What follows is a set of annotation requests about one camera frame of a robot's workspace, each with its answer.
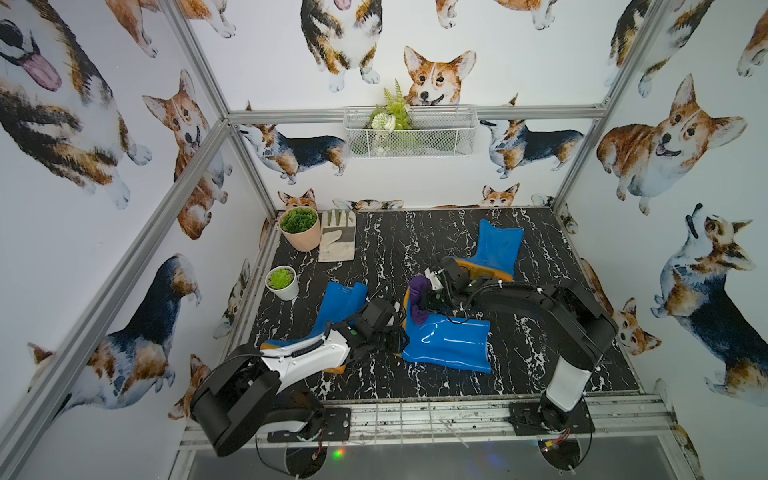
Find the purple cloth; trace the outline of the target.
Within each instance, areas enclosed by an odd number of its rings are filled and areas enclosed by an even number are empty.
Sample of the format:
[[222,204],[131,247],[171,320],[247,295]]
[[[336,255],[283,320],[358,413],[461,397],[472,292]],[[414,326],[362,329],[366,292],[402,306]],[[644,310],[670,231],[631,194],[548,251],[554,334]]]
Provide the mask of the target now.
[[421,306],[421,302],[432,291],[430,280],[423,276],[414,276],[408,284],[408,314],[416,325],[423,325],[429,318],[429,312]]

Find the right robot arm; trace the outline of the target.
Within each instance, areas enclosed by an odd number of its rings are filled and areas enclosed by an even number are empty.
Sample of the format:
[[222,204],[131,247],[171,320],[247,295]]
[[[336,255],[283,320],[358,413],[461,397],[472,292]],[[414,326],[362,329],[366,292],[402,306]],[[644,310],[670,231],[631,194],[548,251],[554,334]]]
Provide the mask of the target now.
[[452,257],[428,271],[426,281],[425,286],[409,289],[413,310],[444,315],[488,311],[544,322],[557,341],[559,358],[537,414],[544,428],[565,429],[618,333],[615,321],[592,293],[572,281],[560,285],[519,282],[505,272]]

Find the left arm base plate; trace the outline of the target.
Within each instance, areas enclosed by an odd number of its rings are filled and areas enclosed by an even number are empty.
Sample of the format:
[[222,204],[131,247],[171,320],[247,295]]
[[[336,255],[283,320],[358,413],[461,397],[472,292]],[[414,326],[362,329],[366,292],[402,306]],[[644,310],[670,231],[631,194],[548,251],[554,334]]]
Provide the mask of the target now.
[[269,443],[346,441],[352,410],[345,407],[282,409],[271,412],[260,428]]

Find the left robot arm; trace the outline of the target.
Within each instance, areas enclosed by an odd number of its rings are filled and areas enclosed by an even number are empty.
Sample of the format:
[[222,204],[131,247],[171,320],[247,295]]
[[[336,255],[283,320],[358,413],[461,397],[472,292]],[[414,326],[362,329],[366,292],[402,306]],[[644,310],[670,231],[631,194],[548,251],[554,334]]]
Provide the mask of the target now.
[[190,417],[219,457],[242,448],[258,433],[285,432],[301,441],[320,439],[328,425],[326,409],[311,395],[296,394],[279,408],[283,391],[319,372],[345,367],[384,349],[395,326],[394,306],[375,298],[357,312],[307,340],[271,350],[238,347],[197,387]]

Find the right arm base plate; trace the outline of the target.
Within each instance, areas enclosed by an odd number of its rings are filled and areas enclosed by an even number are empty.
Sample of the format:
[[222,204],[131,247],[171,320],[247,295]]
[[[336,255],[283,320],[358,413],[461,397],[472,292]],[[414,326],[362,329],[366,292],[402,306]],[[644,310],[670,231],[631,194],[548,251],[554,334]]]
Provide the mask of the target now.
[[584,398],[569,412],[554,404],[542,402],[512,402],[508,405],[507,421],[520,436],[563,433],[592,434],[595,426]]

